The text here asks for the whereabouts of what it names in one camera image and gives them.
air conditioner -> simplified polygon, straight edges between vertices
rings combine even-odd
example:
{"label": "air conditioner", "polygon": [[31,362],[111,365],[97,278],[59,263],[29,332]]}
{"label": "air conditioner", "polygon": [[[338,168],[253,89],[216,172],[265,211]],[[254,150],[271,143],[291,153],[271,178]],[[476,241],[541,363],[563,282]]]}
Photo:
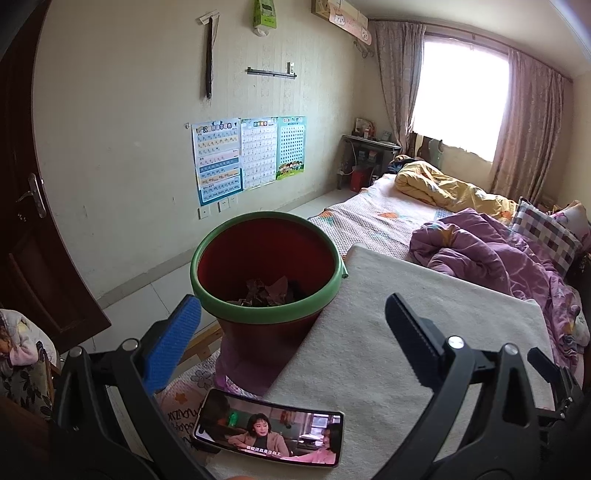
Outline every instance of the air conditioner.
{"label": "air conditioner", "polygon": [[313,0],[312,13],[371,45],[367,17],[345,0]]}

baseboard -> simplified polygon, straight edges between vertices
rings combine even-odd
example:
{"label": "baseboard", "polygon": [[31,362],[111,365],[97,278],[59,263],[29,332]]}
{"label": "baseboard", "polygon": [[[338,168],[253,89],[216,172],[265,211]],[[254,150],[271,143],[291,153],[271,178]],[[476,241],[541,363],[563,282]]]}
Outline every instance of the baseboard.
{"label": "baseboard", "polygon": [[[282,205],[275,210],[278,212],[289,212],[305,203],[308,203],[311,200],[314,200],[315,198],[324,195],[325,193],[330,192],[333,189],[333,185],[325,186],[323,189],[307,193],[304,196],[301,196],[298,199],[294,200],[293,202],[286,203],[285,205]],[[107,293],[105,293],[103,296],[97,299],[99,307],[105,309],[109,305],[113,305],[115,302],[124,299],[125,297],[131,295],[133,292],[136,292],[139,289],[144,288],[146,285],[151,284],[153,281],[156,281],[159,278],[175,271],[177,268],[180,268],[183,265],[188,264],[193,258],[195,248],[197,248],[197,246],[191,248],[190,250],[187,250],[186,252],[181,253],[180,255],[177,255],[176,257],[171,258],[170,260],[167,260],[166,262],[161,263],[160,265],[156,265],[154,268],[151,268],[147,272],[142,273],[137,277],[134,277],[131,280],[126,281],[125,283],[113,288],[112,290],[109,290]]]}

ceiling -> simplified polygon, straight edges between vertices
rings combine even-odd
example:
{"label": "ceiling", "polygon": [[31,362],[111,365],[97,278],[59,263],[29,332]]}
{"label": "ceiling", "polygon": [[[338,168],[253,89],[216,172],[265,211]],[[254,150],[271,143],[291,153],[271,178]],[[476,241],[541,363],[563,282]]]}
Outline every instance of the ceiling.
{"label": "ceiling", "polygon": [[591,70],[581,45],[550,0],[349,0],[369,18],[425,20],[470,26],[576,77]]}

yellow comforter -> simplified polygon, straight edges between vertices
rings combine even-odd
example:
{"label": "yellow comforter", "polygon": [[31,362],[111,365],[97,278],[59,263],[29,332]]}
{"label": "yellow comforter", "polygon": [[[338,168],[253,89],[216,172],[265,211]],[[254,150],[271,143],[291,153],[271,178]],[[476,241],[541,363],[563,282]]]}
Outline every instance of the yellow comforter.
{"label": "yellow comforter", "polygon": [[449,177],[423,160],[405,165],[396,175],[394,184],[402,193],[429,205],[454,213],[473,208],[505,224],[511,221],[517,208],[513,200]]}

cushion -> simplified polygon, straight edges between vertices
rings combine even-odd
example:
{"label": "cushion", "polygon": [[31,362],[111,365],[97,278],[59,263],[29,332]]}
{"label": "cushion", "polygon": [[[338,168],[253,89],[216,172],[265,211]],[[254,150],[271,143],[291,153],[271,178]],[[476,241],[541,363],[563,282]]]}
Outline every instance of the cushion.
{"label": "cushion", "polygon": [[567,228],[524,198],[519,199],[517,211],[509,228],[542,245],[554,263],[556,271],[563,277],[577,252],[582,250],[581,242]]}
{"label": "cushion", "polygon": [[568,207],[552,215],[560,225],[567,228],[581,244],[586,252],[591,249],[591,228],[587,220],[587,210],[578,200],[575,200]]}

